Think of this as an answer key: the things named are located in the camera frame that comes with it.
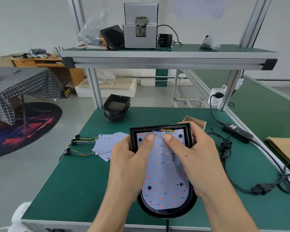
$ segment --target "white power outlet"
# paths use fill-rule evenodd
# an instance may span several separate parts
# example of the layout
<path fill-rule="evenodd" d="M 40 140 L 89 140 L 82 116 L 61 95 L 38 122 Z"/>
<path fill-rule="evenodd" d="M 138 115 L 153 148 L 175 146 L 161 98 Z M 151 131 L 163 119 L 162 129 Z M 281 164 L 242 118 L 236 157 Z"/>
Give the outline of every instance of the white power outlet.
<path fill-rule="evenodd" d="M 225 89 L 222 89 L 222 88 L 213 88 L 212 90 L 211 90 L 211 94 L 209 95 L 209 98 L 213 95 L 213 94 L 215 94 L 215 93 L 217 93 L 217 92 L 220 92 L 220 93 L 225 93 Z M 220 105 L 221 105 L 221 102 L 222 102 L 222 99 L 223 99 L 223 97 L 222 98 L 216 98 L 216 97 L 212 97 L 212 102 L 211 102 L 211 105 L 212 106 L 215 106 L 216 108 L 220 108 Z"/>

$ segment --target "black and white tablecloth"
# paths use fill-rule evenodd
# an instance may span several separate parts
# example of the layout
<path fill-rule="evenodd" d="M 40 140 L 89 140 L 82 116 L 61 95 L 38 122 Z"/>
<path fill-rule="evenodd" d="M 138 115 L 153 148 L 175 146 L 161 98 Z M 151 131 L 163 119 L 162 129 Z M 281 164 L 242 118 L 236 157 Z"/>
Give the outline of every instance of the black and white tablecloth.
<path fill-rule="evenodd" d="M 62 85 L 48 68 L 0 67 L 0 79 L 0 120 L 10 125 L 15 113 L 9 98 L 24 94 L 50 100 L 61 94 Z"/>

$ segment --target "gray metal machine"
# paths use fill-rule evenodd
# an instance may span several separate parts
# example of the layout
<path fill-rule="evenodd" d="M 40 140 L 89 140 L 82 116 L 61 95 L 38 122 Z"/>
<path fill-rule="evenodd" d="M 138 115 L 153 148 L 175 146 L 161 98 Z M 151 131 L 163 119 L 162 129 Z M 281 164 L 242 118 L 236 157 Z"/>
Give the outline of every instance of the gray metal machine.
<path fill-rule="evenodd" d="M 156 48 L 158 3 L 125 3 L 125 48 Z"/>

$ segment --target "finger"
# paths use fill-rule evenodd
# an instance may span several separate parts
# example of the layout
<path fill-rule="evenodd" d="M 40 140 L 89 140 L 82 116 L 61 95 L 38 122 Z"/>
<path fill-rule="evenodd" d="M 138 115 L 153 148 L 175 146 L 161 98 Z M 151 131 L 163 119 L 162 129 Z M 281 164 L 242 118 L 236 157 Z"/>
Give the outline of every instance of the finger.
<path fill-rule="evenodd" d="M 152 146 L 154 144 L 155 136 L 152 133 L 147 134 L 144 138 L 142 145 L 135 153 L 136 156 L 142 157 L 147 160 L 149 153 L 151 152 Z"/>
<path fill-rule="evenodd" d="M 130 135 L 126 136 L 123 140 L 121 140 L 119 143 L 115 144 L 113 147 L 113 150 L 116 149 L 130 149 Z"/>
<path fill-rule="evenodd" d="M 170 148 L 177 154 L 180 158 L 190 153 L 191 150 L 183 145 L 177 138 L 170 134 L 164 134 L 163 139 L 170 146 Z"/>
<path fill-rule="evenodd" d="M 195 137 L 197 142 L 208 138 L 208 135 L 203 131 L 203 129 L 193 121 L 179 122 L 178 124 L 180 123 L 190 123 L 192 135 Z"/>

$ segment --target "person's hand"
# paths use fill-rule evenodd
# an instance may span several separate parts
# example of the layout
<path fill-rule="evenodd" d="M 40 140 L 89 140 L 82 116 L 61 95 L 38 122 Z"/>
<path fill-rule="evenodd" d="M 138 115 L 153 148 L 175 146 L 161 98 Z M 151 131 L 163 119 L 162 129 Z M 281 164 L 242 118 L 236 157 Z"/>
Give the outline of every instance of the person's hand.
<path fill-rule="evenodd" d="M 194 122 L 190 124 L 197 142 L 191 149 L 170 134 L 165 134 L 163 139 L 181 159 L 195 193 L 202 198 L 213 191 L 219 191 L 221 187 L 230 186 L 230 182 L 220 162 L 214 140 Z"/>
<path fill-rule="evenodd" d="M 144 184 L 147 159 L 154 139 L 155 136 L 149 133 L 136 153 L 129 150 L 130 135 L 114 146 L 106 192 L 120 194 L 129 203 L 136 200 Z"/>

